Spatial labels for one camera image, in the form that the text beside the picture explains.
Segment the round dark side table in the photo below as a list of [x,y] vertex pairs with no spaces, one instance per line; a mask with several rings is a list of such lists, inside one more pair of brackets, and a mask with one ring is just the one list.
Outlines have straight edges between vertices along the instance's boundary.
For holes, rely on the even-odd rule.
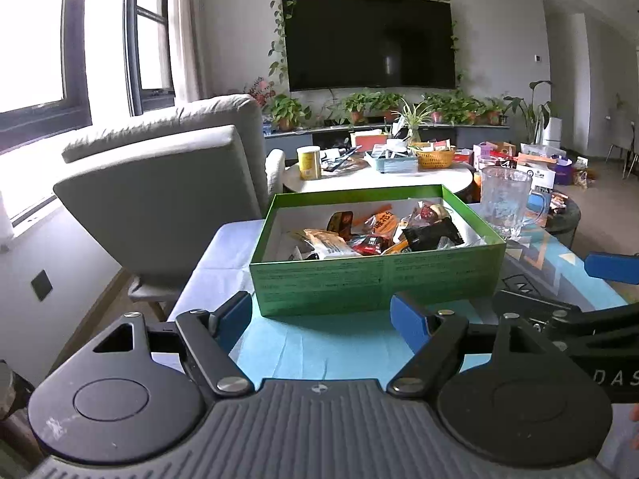
[[581,209],[578,204],[568,195],[555,192],[552,195],[547,215],[546,232],[549,232],[570,249],[580,221]]

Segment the white blue paper box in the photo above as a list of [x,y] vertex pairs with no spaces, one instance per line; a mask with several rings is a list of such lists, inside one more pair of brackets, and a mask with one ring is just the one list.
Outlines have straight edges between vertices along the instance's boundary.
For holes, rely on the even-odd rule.
[[548,208],[556,172],[546,163],[518,162],[514,176],[521,190],[528,193],[531,210]]

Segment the black snack packet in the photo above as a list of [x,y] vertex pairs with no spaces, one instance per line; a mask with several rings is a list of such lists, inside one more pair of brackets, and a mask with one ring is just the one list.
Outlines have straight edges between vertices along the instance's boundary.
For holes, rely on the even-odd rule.
[[450,218],[443,218],[431,225],[408,226],[403,235],[412,252],[436,250],[442,238],[447,238],[454,247],[464,243],[459,230]]

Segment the clear glass pitcher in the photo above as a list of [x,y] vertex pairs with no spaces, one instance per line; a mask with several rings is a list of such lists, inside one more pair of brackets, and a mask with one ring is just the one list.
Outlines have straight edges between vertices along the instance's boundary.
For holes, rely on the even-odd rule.
[[487,166],[480,174],[482,218],[504,239],[518,238],[549,208],[549,197],[533,188],[532,177],[525,172]]

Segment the tan biscuit packet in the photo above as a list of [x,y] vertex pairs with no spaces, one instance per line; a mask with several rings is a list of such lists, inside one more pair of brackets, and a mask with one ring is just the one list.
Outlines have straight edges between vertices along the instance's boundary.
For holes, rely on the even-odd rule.
[[288,235],[308,248],[308,253],[314,254],[320,261],[324,259],[338,259],[359,257],[347,241],[336,232],[323,229],[301,229],[288,232]]

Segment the yellow woven basket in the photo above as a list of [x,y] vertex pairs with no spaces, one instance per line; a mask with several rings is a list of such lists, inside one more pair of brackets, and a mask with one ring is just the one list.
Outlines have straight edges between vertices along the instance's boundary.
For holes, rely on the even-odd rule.
[[454,148],[436,150],[414,146],[413,151],[420,170],[447,169],[453,164],[456,154]]

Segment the blue plastic tray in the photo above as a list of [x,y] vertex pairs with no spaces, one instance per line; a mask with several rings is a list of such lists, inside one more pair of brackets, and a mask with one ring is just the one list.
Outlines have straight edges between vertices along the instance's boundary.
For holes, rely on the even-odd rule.
[[382,174],[415,173],[418,171],[416,157],[375,158],[370,151],[365,152],[364,160],[370,168]]

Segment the round white coffee table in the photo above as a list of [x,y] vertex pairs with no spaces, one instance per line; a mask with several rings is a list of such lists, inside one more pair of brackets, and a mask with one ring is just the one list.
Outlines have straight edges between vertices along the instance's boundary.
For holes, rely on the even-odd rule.
[[298,164],[286,168],[283,186],[289,192],[333,192],[334,190],[443,185],[454,194],[465,192],[473,182],[468,164],[453,163],[447,169],[381,173],[365,160],[354,159],[348,168],[324,171],[318,180],[303,180]]

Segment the yellow canister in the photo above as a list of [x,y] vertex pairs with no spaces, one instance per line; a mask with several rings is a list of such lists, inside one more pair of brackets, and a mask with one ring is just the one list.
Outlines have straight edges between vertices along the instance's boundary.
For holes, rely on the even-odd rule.
[[302,146],[297,149],[298,167],[301,180],[321,178],[321,148]]

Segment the spider plant in vase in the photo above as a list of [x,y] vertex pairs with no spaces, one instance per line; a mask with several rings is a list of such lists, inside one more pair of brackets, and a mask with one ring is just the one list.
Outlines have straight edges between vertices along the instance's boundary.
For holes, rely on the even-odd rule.
[[403,130],[406,130],[404,136],[405,142],[415,144],[420,142],[420,127],[426,123],[432,113],[432,106],[426,101],[412,104],[406,99],[401,99],[399,108],[399,119],[394,123],[391,135],[398,139]]

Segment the grey tv cabinet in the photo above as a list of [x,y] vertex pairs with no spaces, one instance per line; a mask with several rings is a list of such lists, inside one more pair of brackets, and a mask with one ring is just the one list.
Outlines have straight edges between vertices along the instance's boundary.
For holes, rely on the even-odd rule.
[[[297,129],[292,132],[273,132],[264,136],[266,150],[281,149],[286,159],[297,157],[297,148],[315,145],[321,149],[353,146],[353,139],[376,134],[390,136],[391,125],[336,125],[327,128]],[[450,142],[461,148],[471,148],[484,141],[509,142],[517,144],[513,129],[507,125],[431,125],[419,128],[418,140]]]

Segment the red flower decoration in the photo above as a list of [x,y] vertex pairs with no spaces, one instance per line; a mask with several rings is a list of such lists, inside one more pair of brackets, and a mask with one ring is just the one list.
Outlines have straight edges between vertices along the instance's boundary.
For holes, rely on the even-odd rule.
[[262,109],[268,107],[269,103],[277,94],[274,82],[263,77],[257,77],[257,79],[250,84],[246,93],[250,95]]

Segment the black wall socket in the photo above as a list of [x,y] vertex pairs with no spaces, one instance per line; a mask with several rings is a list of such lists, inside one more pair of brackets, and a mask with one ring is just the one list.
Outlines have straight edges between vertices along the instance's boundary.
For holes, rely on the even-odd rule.
[[40,270],[37,276],[30,281],[30,285],[39,302],[43,302],[53,290],[51,280],[44,269]]

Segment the dark window frame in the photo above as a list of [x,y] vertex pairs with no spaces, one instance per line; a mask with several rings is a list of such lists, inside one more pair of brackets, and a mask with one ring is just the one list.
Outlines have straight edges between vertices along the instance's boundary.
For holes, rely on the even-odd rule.
[[175,103],[168,0],[1,0],[1,148]]

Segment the black wall television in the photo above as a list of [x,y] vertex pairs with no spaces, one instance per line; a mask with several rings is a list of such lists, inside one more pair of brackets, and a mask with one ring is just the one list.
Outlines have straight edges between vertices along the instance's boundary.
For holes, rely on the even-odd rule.
[[452,7],[433,0],[284,0],[289,89],[456,85]]

